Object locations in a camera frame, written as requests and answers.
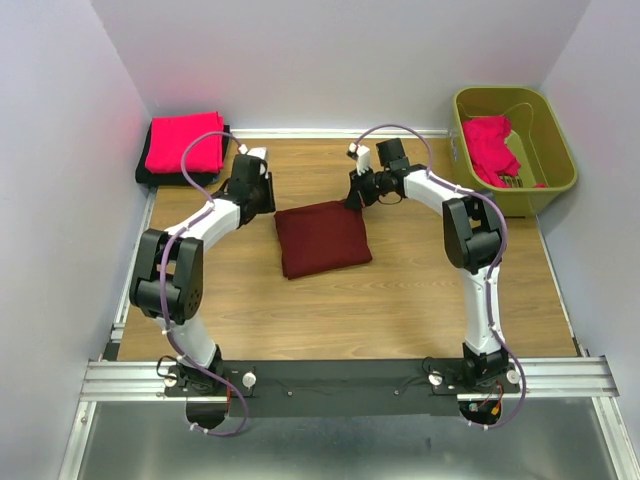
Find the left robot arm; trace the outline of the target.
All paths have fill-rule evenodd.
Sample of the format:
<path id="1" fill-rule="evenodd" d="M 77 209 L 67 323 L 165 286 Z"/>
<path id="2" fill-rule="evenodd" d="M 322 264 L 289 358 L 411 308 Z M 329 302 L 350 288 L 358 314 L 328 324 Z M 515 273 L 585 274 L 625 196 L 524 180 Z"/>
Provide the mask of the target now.
<path id="1" fill-rule="evenodd" d="M 230 178 L 200 210 L 171 228 L 141 235 L 129 300 L 161 326 L 176 352 L 176 365 L 165 376 L 170 387 L 188 383 L 201 395 L 224 388 L 220 349 L 198 314 L 204 257 L 225 235 L 274 211 L 267 149 L 251 148 L 235 156 Z"/>

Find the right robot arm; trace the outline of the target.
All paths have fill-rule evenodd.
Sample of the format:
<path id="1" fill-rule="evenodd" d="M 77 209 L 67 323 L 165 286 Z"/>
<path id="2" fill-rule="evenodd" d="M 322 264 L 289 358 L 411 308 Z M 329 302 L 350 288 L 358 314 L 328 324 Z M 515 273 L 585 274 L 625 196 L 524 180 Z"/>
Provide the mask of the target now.
<path id="1" fill-rule="evenodd" d="M 497 293 L 506 247 L 505 219 L 491 195 L 446 181 L 427 166 L 411 164 L 399 138 L 378 143 L 376 150 L 380 171 L 373 170 L 368 147 L 355 142 L 348 146 L 355 169 L 349 173 L 345 206 L 360 210 L 395 193 L 441 216 L 445 253 L 460 272 L 464 290 L 467 330 L 460 379 L 467 389 L 483 391 L 509 369 Z"/>

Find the maroon t shirt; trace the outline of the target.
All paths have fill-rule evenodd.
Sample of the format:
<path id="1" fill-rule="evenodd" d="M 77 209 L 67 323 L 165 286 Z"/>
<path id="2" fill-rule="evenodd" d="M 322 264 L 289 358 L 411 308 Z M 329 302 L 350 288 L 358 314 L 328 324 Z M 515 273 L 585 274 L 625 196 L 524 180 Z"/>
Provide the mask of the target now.
<path id="1" fill-rule="evenodd" d="M 373 259 L 362 212 L 346 208 L 342 201 L 278 211 L 274 221 L 283 276 L 289 280 Z"/>

